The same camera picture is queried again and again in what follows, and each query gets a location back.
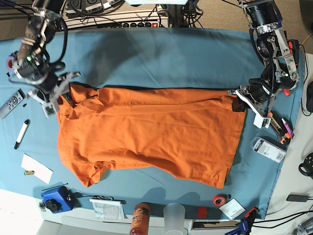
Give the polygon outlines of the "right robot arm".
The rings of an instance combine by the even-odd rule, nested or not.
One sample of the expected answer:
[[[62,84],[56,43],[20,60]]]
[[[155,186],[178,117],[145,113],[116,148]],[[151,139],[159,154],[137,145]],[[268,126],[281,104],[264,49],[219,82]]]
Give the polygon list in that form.
[[[25,30],[20,49],[12,54],[12,71],[17,77],[16,83],[33,87],[28,96],[38,101],[46,117],[59,112],[61,96],[70,96],[70,80],[80,76],[80,72],[63,71],[62,61],[68,39],[68,27],[62,10],[65,0],[35,0],[32,4],[33,16]],[[58,30],[63,30],[64,40],[60,57],[52,62],[46,45],[54,38]]]

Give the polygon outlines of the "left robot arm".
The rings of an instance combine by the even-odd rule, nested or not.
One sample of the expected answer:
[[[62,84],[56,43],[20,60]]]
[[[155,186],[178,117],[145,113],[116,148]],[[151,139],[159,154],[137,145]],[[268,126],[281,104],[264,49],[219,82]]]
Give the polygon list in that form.
[[[269,128],[269,113],[276,96],[281,91],[295,89],[300,80],[299,43],[287,39],[282,29],[282,15],[274,1],[240,0],[238,4],[249,22],[250,41],[264,70],[259,78],[249,79],[248,85],[240,85],[227,93],[236,97],[233,111],[251,109],[255,113],[253,124]]]

